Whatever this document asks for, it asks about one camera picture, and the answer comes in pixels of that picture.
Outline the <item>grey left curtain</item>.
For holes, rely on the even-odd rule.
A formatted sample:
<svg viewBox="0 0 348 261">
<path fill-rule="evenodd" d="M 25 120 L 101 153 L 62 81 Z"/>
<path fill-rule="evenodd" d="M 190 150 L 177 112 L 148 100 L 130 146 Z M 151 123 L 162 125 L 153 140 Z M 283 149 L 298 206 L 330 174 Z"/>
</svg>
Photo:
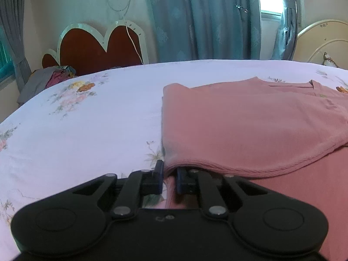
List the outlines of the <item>grey left curtain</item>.
<svg viewBox="0 0 348 261">
<path fill-rule="evenodd" d="M 23 44 L 25 0 L 1 0 L 1 37 L 12 59 L 18 90 L 31 75 Z"/>
</svg>

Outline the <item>blue-grey right curtain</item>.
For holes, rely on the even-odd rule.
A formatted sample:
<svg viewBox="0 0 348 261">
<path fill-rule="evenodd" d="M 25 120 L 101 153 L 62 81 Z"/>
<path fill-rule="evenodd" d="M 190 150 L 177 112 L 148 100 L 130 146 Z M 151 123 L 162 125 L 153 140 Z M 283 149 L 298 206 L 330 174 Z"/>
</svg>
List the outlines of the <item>blue-grey right curtain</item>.
<svg viewBox="0 0 348 261">
<path fill-rule="evenodd" d="M 283 13 L 279 23 L 272 60 L 293 59 L 298 34 L 297 0 L 283 0 Z"/>
</svg>

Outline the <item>white floral bed sheet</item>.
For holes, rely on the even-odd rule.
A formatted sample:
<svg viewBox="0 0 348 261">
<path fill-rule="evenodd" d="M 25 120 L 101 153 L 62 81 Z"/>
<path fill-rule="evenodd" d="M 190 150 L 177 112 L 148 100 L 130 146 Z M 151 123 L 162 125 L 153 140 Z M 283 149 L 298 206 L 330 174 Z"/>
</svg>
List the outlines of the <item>white floral bed sheet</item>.
<svg viewBox="0 0 348 261">
<path fill-rule="evenodd" d="M 163 90 L 258 78 L 319 82 L 338 92 L 347 71 L 294 61 L 200 60 L 105 70 L 40 92 L 1 123 L 1 259 L 19 250 L 11 234 L 24 206 L 105 173 L 125 178 L 165 161 Z"/>
</svg>

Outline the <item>blue-grey curtain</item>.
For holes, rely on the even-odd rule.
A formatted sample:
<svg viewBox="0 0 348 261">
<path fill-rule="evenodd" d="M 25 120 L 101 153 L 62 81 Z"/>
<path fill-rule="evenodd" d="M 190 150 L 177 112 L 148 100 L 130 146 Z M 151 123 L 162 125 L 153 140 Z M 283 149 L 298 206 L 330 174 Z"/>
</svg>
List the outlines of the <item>blue-grey curtain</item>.
<svg viewBox="0 0 348 261">
<path fill-rule="evenodd" d="M 160 62 L 257 60 L 259 0 L 148 0 Z"/>
<path fill-rule="evenodd" d="M 298 34 L 297 0 L 283 0 L 283 13 L 279 23 L 272 60 L 293 59 Z"/>
</svg>

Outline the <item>blue-grey middle curtain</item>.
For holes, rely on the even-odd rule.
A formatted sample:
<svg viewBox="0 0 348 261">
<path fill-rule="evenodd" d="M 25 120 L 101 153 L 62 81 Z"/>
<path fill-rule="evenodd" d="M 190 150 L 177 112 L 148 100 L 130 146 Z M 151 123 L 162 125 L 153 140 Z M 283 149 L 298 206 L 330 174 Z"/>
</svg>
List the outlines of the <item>blue-grey middle curtain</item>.
<svg viewBox="0 0 348 261">
<path fill-rule="evenodd" d="M 160 62 L 257 60 L 259 0 L 148 0 Z"/>
</svg>

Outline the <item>cream round footboard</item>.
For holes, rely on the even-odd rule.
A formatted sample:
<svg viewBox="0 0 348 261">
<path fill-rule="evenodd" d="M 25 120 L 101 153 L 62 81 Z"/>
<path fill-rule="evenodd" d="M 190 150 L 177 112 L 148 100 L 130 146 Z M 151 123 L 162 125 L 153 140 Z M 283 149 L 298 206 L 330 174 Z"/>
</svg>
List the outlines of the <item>cream round footboard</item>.
<svg viewBox="0 0 348 261">
<path fill-rule="evenodd" d="M 293 61 L 323 64 L 325 57 L 347 69 L 347 22 L 317 21 L 298 34 Z"/>
</svg>

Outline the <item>red heart-shaped headboard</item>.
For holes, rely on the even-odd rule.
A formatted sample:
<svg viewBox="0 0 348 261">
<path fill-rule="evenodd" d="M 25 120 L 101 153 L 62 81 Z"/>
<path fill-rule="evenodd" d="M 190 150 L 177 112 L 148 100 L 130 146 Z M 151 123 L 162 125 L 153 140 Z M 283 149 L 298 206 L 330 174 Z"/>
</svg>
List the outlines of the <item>red heart-shaped headboard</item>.
<svg viewBox="0 0 348 261">
<path fill-rule="evenodd" d="M 71 66 L 76 75 L 87 75 L 112 68 L 148 64 L 144 31 L 134 22 L 114 22 L 103 35 L 91 25 L 67 26 L 41 60 L 44 68 Z"/>
</svg>

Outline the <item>pink knit sweater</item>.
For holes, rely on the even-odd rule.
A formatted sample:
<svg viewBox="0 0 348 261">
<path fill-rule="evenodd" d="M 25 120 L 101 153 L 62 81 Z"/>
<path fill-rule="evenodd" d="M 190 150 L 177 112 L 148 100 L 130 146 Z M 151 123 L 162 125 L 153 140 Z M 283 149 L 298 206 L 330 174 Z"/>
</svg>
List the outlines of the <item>pink knit sweater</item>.
<svg viewBox="0 0 348 261">
<path fill-rule="evenodd" d="M 168 206 L 172 173 L 201 167 L 305 201 L 329 221 L 321 253 L 347 259 L 347 94 L 319 82 L 251 78 L 163 90 Z"/>
</svg>

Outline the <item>pile of clothes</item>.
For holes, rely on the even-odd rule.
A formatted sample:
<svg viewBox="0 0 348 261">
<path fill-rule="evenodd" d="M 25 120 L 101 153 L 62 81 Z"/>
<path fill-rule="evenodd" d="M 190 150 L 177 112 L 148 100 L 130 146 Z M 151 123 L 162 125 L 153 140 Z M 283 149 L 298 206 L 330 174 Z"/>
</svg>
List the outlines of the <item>pile of clothes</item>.
<svg viewBox="0 0 348 261">
<path fill-rule="evenodd" d="M 19 94 L 18 105 L 22 106 L 43 90 L 74 78 L 75 75 L 76 71 L 71 66 L 53 66 L 34 71 Z"/>
</svg>

